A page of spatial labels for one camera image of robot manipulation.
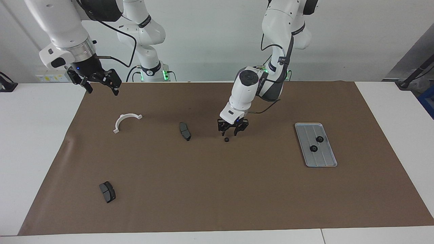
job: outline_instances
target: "gray tray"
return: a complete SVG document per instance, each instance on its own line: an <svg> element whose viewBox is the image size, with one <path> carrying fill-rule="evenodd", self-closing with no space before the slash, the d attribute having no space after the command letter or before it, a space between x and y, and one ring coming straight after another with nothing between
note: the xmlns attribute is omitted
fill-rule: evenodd
<svg viewBox="0 0 434 244"><path fill-rule="evenodd" d="M308 167L336 167L338 165L322 124L296 123L295 127Z"/></svg>

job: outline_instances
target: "small black round object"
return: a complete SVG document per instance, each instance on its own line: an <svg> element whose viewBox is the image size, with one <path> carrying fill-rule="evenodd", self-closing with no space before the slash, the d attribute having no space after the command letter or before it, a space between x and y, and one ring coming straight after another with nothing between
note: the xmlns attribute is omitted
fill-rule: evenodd
<svg viewBox="0 0 434 244"><path fill-rule="evenodd" d="M324 137L322 137L322 136L318 136L318 137L316 138L316 141L319 142L319 143L321 143L321 142L324 141Z"/></svg>
<svg viewBox="0 0 434 244"><path fill-rule="evenodd" d="M310 151L312 152L317 152L318 151L318 147L315 145L310 146Z"/></svg>

